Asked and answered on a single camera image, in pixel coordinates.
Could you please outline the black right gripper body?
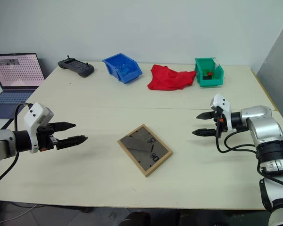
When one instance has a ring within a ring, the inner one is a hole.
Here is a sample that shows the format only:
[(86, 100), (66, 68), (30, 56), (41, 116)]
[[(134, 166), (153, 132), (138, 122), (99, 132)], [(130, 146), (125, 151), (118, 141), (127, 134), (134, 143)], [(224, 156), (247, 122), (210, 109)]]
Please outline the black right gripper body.
[(216, 124), (215, 137), (221, 138), (221, 133), (228, 131), (227, 120), (221, 107), (216, 107), (213, 119)]

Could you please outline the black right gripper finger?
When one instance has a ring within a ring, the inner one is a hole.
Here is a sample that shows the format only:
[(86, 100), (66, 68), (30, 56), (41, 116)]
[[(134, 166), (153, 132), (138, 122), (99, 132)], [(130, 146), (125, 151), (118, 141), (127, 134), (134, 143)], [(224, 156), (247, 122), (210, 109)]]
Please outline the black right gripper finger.
[(204, 112), (204, 113), (199, 114), (196, 118), (201, 119), (201, 120), (210, 120), (214, 118), (214, 115), (215, 115), (214, 111)]
[(216, 129), (197, 129), (192, 134), (200, 137), (214, 137), (216, 135)]

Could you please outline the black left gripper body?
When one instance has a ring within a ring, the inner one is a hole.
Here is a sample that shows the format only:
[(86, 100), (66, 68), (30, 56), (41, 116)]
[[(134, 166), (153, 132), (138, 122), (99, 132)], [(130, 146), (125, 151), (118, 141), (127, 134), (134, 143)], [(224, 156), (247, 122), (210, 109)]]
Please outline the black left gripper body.
[(40, 152), (53, 149), (58, 144), (58, 140), (53, 136), (56, 128), (55, 124), (48, 124), (37, 129), (38, 149)]

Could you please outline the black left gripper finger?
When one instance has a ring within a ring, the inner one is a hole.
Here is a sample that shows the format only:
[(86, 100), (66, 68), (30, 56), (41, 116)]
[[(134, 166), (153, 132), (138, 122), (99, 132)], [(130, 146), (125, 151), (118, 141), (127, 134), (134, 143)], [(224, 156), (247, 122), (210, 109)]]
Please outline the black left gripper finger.
[(55, 131), (55, 132), (59, 132), (59, 131), (65, 131), (67, 129), (73, 128), (76, 125), (73, 123), (69, 123), (69, 122), (53, 122), (50, 123), (49, 126)]
[(84, 135), (79, 135), (79, 136), (74, 136), (74, 137), (68, 137), (62, 140), (57, 140), (56, 149), (60, 150), (60, 149), (80, 145), (87, 139), (88, 137)]

